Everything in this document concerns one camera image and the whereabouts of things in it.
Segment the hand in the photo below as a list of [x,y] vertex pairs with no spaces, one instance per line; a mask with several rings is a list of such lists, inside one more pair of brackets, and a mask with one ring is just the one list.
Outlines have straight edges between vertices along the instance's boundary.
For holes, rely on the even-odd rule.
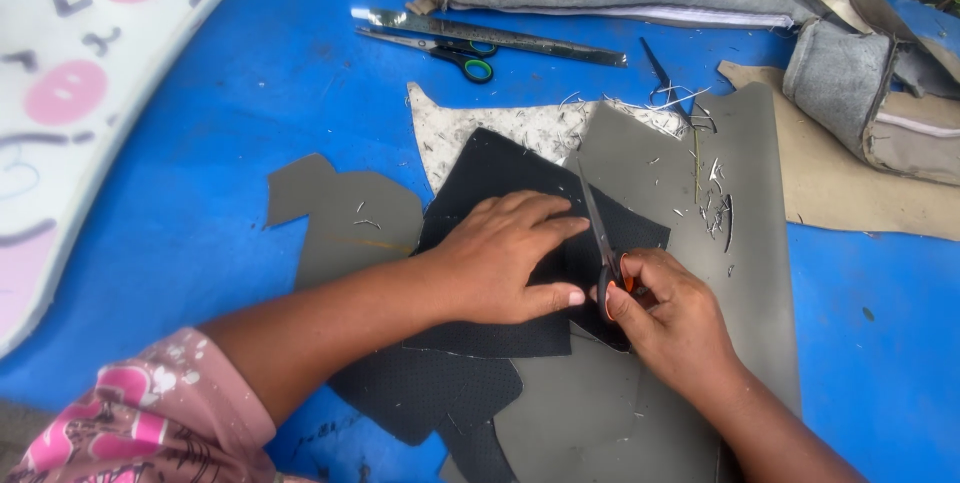
[[582,305],[586,296],[573,284],[527,286],[547,253],[590,227],[580,217],[547,219],[569,209],[569,200],[534,191],[491,197],[478,203],[442,243],[415,256],[439,288],[442,316],[521,324]]
[[[718,385],[743,376],[746,368],[704,281],[661,248],[631,251],[622,268],[648,290],[637,301],[612,287],[606,308],[660,380],[700,407]],[[591,295],[596,299],[595,287]]]

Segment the green-handled scissors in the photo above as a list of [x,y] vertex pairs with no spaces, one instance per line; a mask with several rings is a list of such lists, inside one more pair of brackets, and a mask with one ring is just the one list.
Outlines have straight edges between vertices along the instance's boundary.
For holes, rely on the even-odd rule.
[[494,68],[483,59],[497,53],[496,45],[490,45],[489,49],[481,49],[474,44],[474,41],[415,39],[388,35],[366,27],[357,27],[356,33],[423,50],[434,58],[447,60],[459,67],[466,79],[474,84],[486,84],[494,79]]

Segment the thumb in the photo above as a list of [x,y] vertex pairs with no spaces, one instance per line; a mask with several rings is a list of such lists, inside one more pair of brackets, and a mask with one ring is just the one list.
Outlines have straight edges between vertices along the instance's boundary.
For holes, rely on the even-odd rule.
[[606,310],[634,345],[642,345],[656,333],[657,320],[617,286],[606,290]]
[[527,310],[528,320],[567,307],[583,305],[586,300],[584,291],[569,282],[527,286],[523,292],[523,305]]

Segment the blue table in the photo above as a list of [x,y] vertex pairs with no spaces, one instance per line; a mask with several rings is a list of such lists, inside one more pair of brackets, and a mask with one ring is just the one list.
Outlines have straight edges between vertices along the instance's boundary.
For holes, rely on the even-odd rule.
[[[292,160],[319,152],[338,171],[376,170],[426,204],[408,81],[450,108],[556,104],[578,90],[637,103],[655,85],[640,35],[676,83],[718,94],[732,91],[714,70],[720,60],[783,68],[794,45],[767,31],[453,13],[623,50],[631,62],[624,70],[502,50],[491,60],[495,80],[475,86],[446,62],[353,33],[351,7],[406,1],[225,0],[130,134],[47,316],[0,361],[0,397],[61,409],[101,365],[289,292],[306,219],[263,223],[266,175]],[[794,224],[787,232],[806,422],[872,481],[960,479],[960,244]],[[436,481],[446,455],[436,435],[418,447],[397,442],[327,388],[268,451],[281,470],[329,469],[334,482],[356,481],[366,464],[371,483]]]

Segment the pink sleeve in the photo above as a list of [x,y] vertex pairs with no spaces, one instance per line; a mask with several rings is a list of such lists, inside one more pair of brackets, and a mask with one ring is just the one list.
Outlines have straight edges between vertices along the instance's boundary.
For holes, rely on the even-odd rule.
[[6,483],[269,483],[276,431],[220,348],[185,328],[101,368]]

